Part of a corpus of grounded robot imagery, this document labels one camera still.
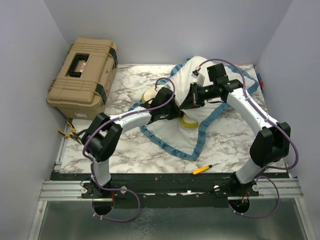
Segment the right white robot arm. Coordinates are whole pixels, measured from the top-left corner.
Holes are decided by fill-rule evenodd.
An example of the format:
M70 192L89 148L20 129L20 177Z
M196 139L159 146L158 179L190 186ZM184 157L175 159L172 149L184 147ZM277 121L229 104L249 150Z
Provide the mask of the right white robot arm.
M233 107L246 121L255 139L249 149L250 158L231 176L229 189L240 196L269 164L286 157L289 153L291 128L286 122L278 122L270 117L249 95L244 79L230 80L222 63L207 67L208 86L202 86L200 66L192 72L196 82L190 84L189 92L180 109L203 107L205 101L220 98Z

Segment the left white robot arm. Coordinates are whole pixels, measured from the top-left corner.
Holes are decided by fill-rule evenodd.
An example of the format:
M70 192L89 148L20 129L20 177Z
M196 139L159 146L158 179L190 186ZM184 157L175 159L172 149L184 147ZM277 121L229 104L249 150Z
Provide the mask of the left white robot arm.
M85 131L81 143L82 154L90 161L93 191L97 196L106 197L110 191L111 180L109 158L115 152L122 134L159 120L174 119L181 116L175 103L175 91L162 87L155 97L131 111L108 116L98 114Z

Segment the cream yellow-edged pillow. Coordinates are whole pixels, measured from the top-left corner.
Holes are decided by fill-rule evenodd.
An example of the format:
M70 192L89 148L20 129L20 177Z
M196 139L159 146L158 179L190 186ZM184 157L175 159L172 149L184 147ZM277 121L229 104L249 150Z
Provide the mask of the cream yellow-edged pillow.
M141 96L142 103L146 103L146 102L151 103L152 98L155 97L157 93L158 91L154 88L150 88L146 90ZM180 117L179 123L182 127L190 130L194 130L199 127L199 123L197 121L192 120L186 114Z

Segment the white blue-trimmed pillowcase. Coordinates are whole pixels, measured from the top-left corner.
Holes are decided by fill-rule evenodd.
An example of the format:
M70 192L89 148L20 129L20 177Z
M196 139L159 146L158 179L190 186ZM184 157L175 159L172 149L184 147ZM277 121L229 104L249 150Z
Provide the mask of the white blue-trimmed pillowcase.
M176 65L170 73L170 79L175 85L175 100L180 105L195 82L192 71L200 67L204 76L204 85L209 86L207 67L214 65L202 56L194 56ZM170 155L189 161L195 161L200 156L207 139L207 131L225 110L226 103L206 103L196 109L183 110L183 116L172 120L159 120L150 125L140 126L140 130L151 142Z

